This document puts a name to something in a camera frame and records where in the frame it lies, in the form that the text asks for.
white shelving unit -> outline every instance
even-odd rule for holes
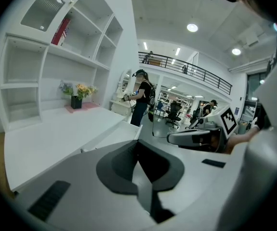
[[[52,28],[63,18],[71,22],[61,46],[37,42],[38,36],[41,42],[53,39]],[[73,86],[96,86],[98,92],[83,102],[101,105],[122,34],[105,0],[35,0],[20,22],[22,35],[11,28],[10,35],[17,37],[7,37],[0,61],[0,116],[5,131],[42,122],[49,114],[64,114],[70,97],[59,89],[61,80]]]

red book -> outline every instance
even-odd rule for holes
[[[70,19],[63,19],[61,26],[59,27],[59,29],[55,33],[55,36],[52,39],[52,44],[58,45],[59,40],[70,21]]]

black metal railing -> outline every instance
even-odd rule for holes
[[[140,63],[163,67],[202,80],[230,95],[232,85],[201,67],[169,56],[138,52]]]

black vase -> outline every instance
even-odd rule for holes
[[[82,99],[79,100],[78,96],[71,96],[71,107],[74,110],[81,109],[81,102],[82,102]]]

recessed light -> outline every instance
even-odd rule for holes
[[[176,56],[179,55],[180,50],[181,50],[181,48],[177,49]]]
[[[276,23],[273,23],[273,28],[277,32],[277,24]]]
[[[195,24],[188,24],[186,28],[192,33],[195,33],[198,30],[198,26],[196,26]]]
[[[232,52],[234,55],[236,55],[236,56],[238,56],[238,55],[241,54],[241,50],[239,50],[239,49],[237,49],[237,48],[233,49],[231,52]]]

